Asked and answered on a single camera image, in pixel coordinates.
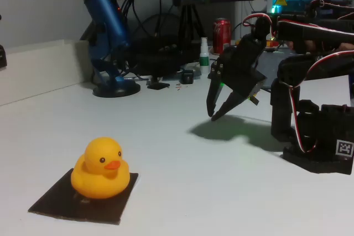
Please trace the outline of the person's right hand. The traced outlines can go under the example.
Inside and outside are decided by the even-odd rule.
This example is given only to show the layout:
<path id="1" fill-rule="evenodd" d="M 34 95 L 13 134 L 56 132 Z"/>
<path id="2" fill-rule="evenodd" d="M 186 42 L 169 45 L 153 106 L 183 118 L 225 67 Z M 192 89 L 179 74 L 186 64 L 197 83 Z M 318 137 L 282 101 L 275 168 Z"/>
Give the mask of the person's right hand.
<path id="1" fill-rule="evenodd" d="M 287 47 L 297 54 L 306 54 L 316 50 L 316 45 L 311 40 L 286 41 Z"/>

